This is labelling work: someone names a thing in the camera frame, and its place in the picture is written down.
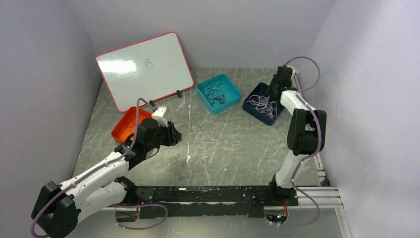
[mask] teal bin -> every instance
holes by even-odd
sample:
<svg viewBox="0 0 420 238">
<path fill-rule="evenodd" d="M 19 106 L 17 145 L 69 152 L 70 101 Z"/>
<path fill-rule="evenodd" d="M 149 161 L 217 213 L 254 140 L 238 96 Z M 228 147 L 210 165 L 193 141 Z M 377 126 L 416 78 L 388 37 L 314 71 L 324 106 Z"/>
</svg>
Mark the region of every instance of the teal bin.
<svg viewBox="0 0 420 238">
<path fill-rule="evenodd" d="M 197 84 L 197 94 L 214 115 L 238 104 L 242 96 L 224 73 Z"/>
</svg>

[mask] gray marble tabletop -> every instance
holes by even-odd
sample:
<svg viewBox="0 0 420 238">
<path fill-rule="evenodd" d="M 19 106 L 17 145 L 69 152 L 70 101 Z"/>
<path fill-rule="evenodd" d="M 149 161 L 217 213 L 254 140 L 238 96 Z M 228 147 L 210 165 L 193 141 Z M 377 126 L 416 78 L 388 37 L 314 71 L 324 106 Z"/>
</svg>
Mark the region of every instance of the gray marble tabletop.
<svg viewBox="0 0 420 238">
<path fill-rule="evenodd" d="M 170 108 L 168 120 L 183 134 L 176 146 L 162 146 L 126 177 L 136 185 L 208 186 L 267 185 L 287 155 L 286 135 L 291 116 L 283 110 L 267 126 L 242 110 L 244 99 L 258 83 L 269 84 L 275 69 L 191 68 L 195 83 L 225 73 L 241 91 L 241 102 L 218 115 L 208 112 L 195 86 L 156 102 Z M 104 159 L 118 145 L 111 131 L 120 113 L 102 84 L 74 170 L 74 176 Z M 315 163 L 302 168 L 298 185 L 319 185 Z"/>
</svg>

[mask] plastic bin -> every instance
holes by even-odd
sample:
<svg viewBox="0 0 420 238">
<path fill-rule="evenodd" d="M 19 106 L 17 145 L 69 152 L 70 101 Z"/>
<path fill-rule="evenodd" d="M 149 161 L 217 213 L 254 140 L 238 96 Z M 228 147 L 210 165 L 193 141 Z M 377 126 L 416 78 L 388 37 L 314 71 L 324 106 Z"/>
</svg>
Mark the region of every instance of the plastic bin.
<svg viewBox="0 0 420 238">
<path fill-rule="evenodd" d="M 139 124 L 145 118 L 152 118 L 152 114 L 139 109 Z M 130 107 L 125 115 L 121 118 L 119 123 L 111 132 L 111 136 L 118 143 L 123 143 L 130 134 L 134 133 L 136 129 L 136 107 Z"/>
<path fill-rule="evenodd" d="M 224 73 L 197 84 L 197 94 L 214 115 L 238 104 L 242 96 Z"/>
<path fill-rule="evenodd" d="M 267 117 L 266 115 L 260 113 L 259 111 L 257 111 L 255 109 L 255 106 L 252 105 L 251 103 L 249 103 L 249 98 L 252 95 L 258 95 L 258 96 L 265 96 L 268 97 L 268 94 L 266 93 L 268 88 L 268 85 L 266 85 L 265 83 L 259 83 L 255 89 L 253 89 L 253 91 L 248 95 L 248 97 L 244 100 L 244 104 L 242 105 L 242 109 L 246 112 L 248 112 L 249 114 L 251 114 L 253 117 L 257 118 L 258 120 L 262 121 L 264 124 L 266 125 L 273 125 L 274 121 L 277 119 L 278 115 L 280 115 L 281 111 L 283 110 L 283 106 L 280 103 L 277 103 L 277 113 L 274 114 L 273 119 Z"/>
</svg>

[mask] white wall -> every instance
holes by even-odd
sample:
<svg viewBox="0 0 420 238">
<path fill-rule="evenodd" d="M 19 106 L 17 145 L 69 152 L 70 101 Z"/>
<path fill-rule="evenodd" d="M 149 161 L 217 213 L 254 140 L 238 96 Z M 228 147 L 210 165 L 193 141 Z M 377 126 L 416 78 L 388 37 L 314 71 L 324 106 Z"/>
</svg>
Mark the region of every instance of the white wall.
<svg viewBox="0 0 420 238">
<path fill-rule="evenodd" d="M 0 237 L 27 238 L 41 187 L 73 173 L 102 79 L 67 1 L 1 1 L 0 32 Z"/>
<path fill-rule="evenodd" d="M 323 162 L 354 238 L 420 237 L 420 2 L 338 0 L 308 56 L 328 114 Z M 308 87 L 316 69 L 302 66 Z"/>
<path fill-rule="evenodd" d="M 308 52 L 335 0 L 70 0 L 96 53 L 169 31 L 190 66 L 276 68 Z"/>
</svg>

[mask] whiteboard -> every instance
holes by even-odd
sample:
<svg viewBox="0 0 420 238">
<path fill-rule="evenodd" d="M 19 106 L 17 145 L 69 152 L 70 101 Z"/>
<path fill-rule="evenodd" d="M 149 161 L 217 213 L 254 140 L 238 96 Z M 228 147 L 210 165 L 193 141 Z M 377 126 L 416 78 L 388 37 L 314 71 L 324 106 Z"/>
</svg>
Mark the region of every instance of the whiteboard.
<svg viewBox="0 0 420 238">
<path fill-rule="evenodd" d="M 155 101 L 194 85 L 175 32 L 101 54 L 96 61 L 120 112 L 139 97 Z"/>
</svg>

